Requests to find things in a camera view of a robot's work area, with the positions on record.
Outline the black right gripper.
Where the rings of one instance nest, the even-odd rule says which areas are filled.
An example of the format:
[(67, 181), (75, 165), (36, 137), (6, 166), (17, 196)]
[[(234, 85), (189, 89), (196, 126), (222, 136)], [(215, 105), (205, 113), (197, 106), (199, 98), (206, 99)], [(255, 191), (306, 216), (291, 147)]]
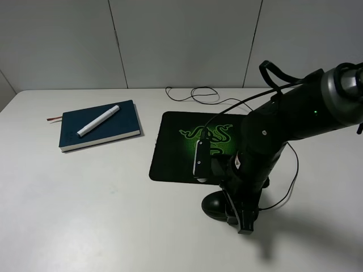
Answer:
[(269, 174), (280, 154), (219, 154), (211, 157), (211, 176), (225, 198), (227, 223), (239, 234), (250, 235), (259, 215), (262, 190), (269, 186)]

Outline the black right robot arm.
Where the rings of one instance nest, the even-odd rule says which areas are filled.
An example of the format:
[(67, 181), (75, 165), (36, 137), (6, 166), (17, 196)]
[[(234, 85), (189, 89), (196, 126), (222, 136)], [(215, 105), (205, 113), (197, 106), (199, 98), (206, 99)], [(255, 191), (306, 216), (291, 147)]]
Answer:
[(275, 95), (243, 118), (241, 146), (226, 164), (221, 190), (201, 203), (207, 216), (244, 234), (254, 230), (261, 193), (290, 141), (362, 126), (362, 64), (341, 63), (302, 79), (269, 61), (259, 70)]

